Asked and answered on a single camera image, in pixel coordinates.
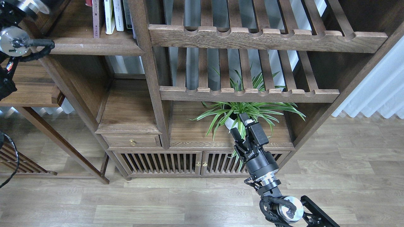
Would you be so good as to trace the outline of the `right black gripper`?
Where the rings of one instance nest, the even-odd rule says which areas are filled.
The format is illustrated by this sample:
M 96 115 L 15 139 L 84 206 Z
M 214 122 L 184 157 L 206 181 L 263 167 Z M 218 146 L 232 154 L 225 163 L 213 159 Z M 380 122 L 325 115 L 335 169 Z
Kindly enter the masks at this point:
M 261 124 L 249 118 L 247 113 L 239 114 L 246 129 L 247 139 L 243 139 L 237 128 L 230 130 L 234 140 L 234 149 L 254 182 L 279 183 L 275 173 L 279 166 L 270 152 L 264 151 L 263 145 L 269 143 Z

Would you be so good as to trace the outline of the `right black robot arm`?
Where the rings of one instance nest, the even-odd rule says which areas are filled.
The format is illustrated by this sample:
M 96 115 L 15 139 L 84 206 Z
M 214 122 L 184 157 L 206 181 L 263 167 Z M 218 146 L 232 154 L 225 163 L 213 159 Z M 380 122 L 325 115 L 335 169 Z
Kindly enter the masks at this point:
M 303 219 L 309 227 L 337 227 L 322 209 L 309 197 L 284 196 L 278 188 L 281 184 L 275 176 L 279 166 L 270 152 L 263 146 L 269 143 L 262 126 L 248 117 L 246 113 L 239 115 L 246 130 L 243 138 L 236 128 L 231 129 L 235 139 L 234 148 L 242 163 L 250 174 L 245 184 L 254 187 L 260 195 L 259 207 L 267 221 L 277 227 L 290 227 Z

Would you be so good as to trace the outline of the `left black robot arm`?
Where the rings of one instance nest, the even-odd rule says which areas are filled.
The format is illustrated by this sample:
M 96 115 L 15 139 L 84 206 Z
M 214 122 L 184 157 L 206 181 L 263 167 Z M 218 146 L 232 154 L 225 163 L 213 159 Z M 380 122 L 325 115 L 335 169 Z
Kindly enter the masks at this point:
M 33 20 L 37 15 L 50 14 L 59 4 L 58 0 L 2 0 L 1 1 L 1 63 L 9 59 L 5 68 L 1 68 L 0 98 L 4 99 L 17 91 L 13 76 L 18 63 L 38 60 L 48 55 L 55 47 L 53 40 L 29 37 L 18 24 L 29 16 Z

